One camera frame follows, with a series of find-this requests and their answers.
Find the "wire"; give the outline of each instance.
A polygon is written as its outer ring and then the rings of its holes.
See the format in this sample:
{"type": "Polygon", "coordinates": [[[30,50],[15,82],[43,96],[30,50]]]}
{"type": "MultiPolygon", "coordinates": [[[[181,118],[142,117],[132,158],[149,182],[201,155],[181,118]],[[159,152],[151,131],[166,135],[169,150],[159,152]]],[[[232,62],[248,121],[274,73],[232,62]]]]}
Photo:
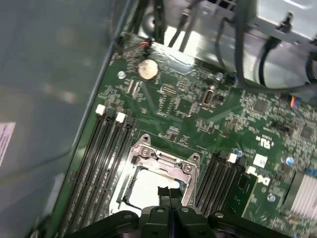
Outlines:
{"type": "Polygon", "coordinates": [[[179,47],[179,51],[180,52],[184,52],[185,49],[186,49],[186,46],[188,44],[188,41],[189,41],[189,38],[192,34],[192,31],[194,29],[194,26],[195,26],[195,23],[197,21],[197,17],[198,17],[198,8],[195,7],[193,8],[192,10],[192,17],[188,23],[188,26],[187,26],[187,29],[185,30],[185,35],[183,37],[183,40],[182,40],[182,43],[180,44],[180,47],[179,47]]]}
{"type": "Polygon", "coordinates": [[[317,57],[316,52],[310,52],[306,61],[306,67],[305,67],[306,76],[310,83],[317,82],[317,76],[314,72],[314,61],[316,60],[316,57],[317,57]]]}
{"type": "Polygon", "coordinates": [[[164,45],[165,13],[163,0],[154,1],[154,38],[155,41],[164,45]]]}
{"type": "Polygon", "coordinates": [[[297,109],[297,105],[300,104],[301,101],[302,101],[302,100],[301,100],[300,98],[297,98],[297,97],[292,96],[291,103],[290,103],[291,108],[293,109],[293,111],[295,112],[295,114],[296,114],[298,117],[300,117],[300,118],[302,118],[302,119],[304,119],[304,120],[306,120],[306,121],[309,121],[309,122],[311,122],[311,123],[315,123],[315,121],[313,121],[313,120],[307,118],[306,116],[304,116],[304,115],[297,109]]]}
{"type": "Polygon", "coordinates": [[[244,77],[244,33],[247,30],[247,21],[249,13],[249,0],[239,0],[236,5],[235,17],[235,54],[234,61],[236,65],[238,86],[242,89],[254,93],[294,93],[308,89],[317,89],[317,84],[301,85],[291,88],[265,88],[261,86],[254,86],[247,82],[244,77]]]}
{"type": "Polygon", "coordinates": [[[150,45],[150,42],[149,40],[146,40],[146,41],[142,41],[136,45],[133,45],[133,46],[129,46],[127,48],[118,48],[117,49],[117,52],[119,54],[123,54],[124,52],[129,52],[129,51],[133,51],[133,50],[136,50],[138,49],[139,47],[146,47],[146,46],[149,46],[150,45]]]}
{"type": "Polygon", "coordinates": [[[185,24],[187,22],[188,16],[190,11],[196,7],[201,1],[203,0],[193,0],[193,2],[191,4],[188,5],[188,7],[183,11],[182,16],[180,18],[180,21],[178,23],[178,26],[176,28],[176,32],[174,34],[174,36],[172,37],[172,39],[170,40],[168,47],[173,47],[177,38],[179,37],[180,33],[183,31],[185,24]]]}
{"type": "Polygon", "coordinates": [[[218,62],[220,64],[221,68],[224,69],[226,72],[228,72],[228,74],[230,76],[233,77],[234,73],[228,71],[227,66],[223,62],[222,55],[221,55],[221,50],[220,50],[220,39],[221,39],[221,37],[223,35],[223,32],[224,32],[225,23],[233,23],[233,21],[229,20],[226,17],[224,17],[221,20],[220,25],[219,25],[219,29],[218,29],[218,32],[217,32],[217,36],[216,36],[216,41],[214,43],[214,49],[215,49],[215,54],[216,54],[217,60],[218,60],[218,62]]]}
{"type": "Polygon", "coordinates": [[[261,56],[261,60],[260,60],[260,64],[259,64],[259,82],[263,86],[266,86],[265,79],[264,79],[264,65],[265,65],[268,53],[270,51],[271,51],[270,49],[263,49],[262,50],[262,56],[261,56]]]}
{"type": "MultiPolygon", "coordinates": [[[[287,17],[281,24],[276,28],[278,31],[283,33],[288,33],[292,29],[291,20],[293,19],[293,14],[288,13],[287,17]]],[[[269,37],[266,43],[263,45],[261,50],[261,60],[259,64],[259,81],[260,84],[266,86],[265,79],[264,79],[264,66],[266,62],[266,58],[271,50],[275,49],[282,41],[275,37],[269,37]]]]}

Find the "gray metal wall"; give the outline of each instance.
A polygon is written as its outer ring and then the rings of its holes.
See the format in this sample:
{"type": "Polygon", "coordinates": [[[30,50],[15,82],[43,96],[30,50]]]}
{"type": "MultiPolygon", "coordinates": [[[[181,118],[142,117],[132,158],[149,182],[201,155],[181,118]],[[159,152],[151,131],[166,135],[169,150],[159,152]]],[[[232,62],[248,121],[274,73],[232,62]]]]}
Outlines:
{"type": "MultiPolygon", "coordinates": [[[[174,35],[175,28],[179,22],[179,17],[181,16],[183,9],[188,5],[188,2],[190,2],[190,0],[165,0],[165,14],[168,25],[165,33],[166,45],[168,45],[170,39],[174,35]]],[[[284,9],[285,12],[281,10],[281,14],[280,16],[277,16],[277,18],[283,19],[287,10],[288,9],[284,9]]],[[[147,14],[144,17],[144,28],[140,33],[142,36],[147,36],[151,29],[153,29],[152,12],[153,8],[149,7],[147,14]]],[[[198,10],[194,13],[194,17],[191,17],[187,24],[187,26],[191,24],[191,19],[195,20],[192,31],[189,31],[190,37],[188,39],[187,47],[185,48],[186,54],[215,63],[214,42],[219,27],[219,20],[222,18],[223,14],[230,16],[227,11],[215,7],[215,5],[210,2],[204,1],[200,4],[198,10]]],[[[174,45],[175,49],[179,49],[183,36],[184,33],[182,33],[176,41],[174,45]]],[[[246,34],[245,38],[245,77],[252,81],[258,81],[257,73],[254,71],[254,65],[259,57],[266,36],[253,31],[252,34],[246,34]]],[[[229,68],[234,70],[235,40],[233,28],[229,26],[225,28],[220,44],[224,61],[229,68]]],[[[271,51],[267,58],[264,72],[267,86],[272,88],[291,87],[302,85],[307,82],[308,80],[305,73],[307,55],[306,52],[302,52],[297,46],[289,43],[282,43],[281,46],[277,47],[274,51],[271,51]]],[[[303,101],[317,104],[317,93],[315,91],[310,90],[302,92],[298,94],[298,96],[301,97],[303,101]]]]}
{"type": "MultiPolygon", "coordinates": [[[[115,0],[114,24],[128,0],[115,0]]],[[[0,1],[0,123],[16,122],[0,166],[0,237],[50,213],[104,61],[111,0],[0,1]]]]}

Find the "green circuit board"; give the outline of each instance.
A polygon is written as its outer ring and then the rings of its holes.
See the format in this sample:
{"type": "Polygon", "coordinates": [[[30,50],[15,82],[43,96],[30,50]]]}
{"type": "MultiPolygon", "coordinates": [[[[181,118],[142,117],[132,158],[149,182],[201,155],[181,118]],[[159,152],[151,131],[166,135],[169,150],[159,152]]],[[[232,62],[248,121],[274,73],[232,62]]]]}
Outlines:
{"type": "MultiPolygon", "coordinates": [[[[139,41],[128,36],[125,43],[139,41]]],[[[283,201],[295,172],[317,167],[317,130],[310,121],[317,119],[317,112],[301,105],[298,110],[310,118],[306,120],[289,103],[281,95],[243,91],[218,67],[156,43],[147,53],[138,48],[114,54],[57,201],[52,226],[56,229],[63,215],[72,178],[96,122],[95,109],[102,104],[106,109],[129,110],[135,118],[130,144],[147,133],[152,145],[166,152],[183,158],[199,153],[200,182],[215,151],[242,152],[245,167],[256,168],[258,176],[247,205],[240,208],[242,217],[291,237],[308,237],[316,222],[285,215],[283,201]],[[145,59],[157,62],[159,69],[148,82],[138,73],[145,59]],[[210,88],[211,99],[206,99],[210,88]],[[294,163],[287,166],[285,159],[290,157],[294,163]],[[274,201],[268,199],[270,194],[274,201]]]]}

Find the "heatsink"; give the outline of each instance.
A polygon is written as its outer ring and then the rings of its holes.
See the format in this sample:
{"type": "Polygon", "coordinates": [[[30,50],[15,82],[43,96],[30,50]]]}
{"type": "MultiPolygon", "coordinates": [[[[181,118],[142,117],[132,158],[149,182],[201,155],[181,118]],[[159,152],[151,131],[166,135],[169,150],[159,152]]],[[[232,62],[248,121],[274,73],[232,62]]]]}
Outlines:
{"type": "Polygon", "coordinates": [[[285,198],[284,208],[295,216],[317,220],[317,179],[296,173],[285,198]]]}

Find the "motherboard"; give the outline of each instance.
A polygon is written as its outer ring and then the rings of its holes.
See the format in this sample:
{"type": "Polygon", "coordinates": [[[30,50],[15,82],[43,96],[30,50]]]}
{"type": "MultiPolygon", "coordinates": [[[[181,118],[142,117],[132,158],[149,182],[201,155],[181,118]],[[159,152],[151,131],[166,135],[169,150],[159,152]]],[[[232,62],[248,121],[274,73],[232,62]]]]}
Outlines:
{"type": "Polygon", "coordinates": [[[129,50],[106,69],[53,213],[58,237],[158,205],[158,186],[180,188],[205,216],[317,233],[316,109],[246,92],[220,68],[143,40],[124,36],[129,50]]]}

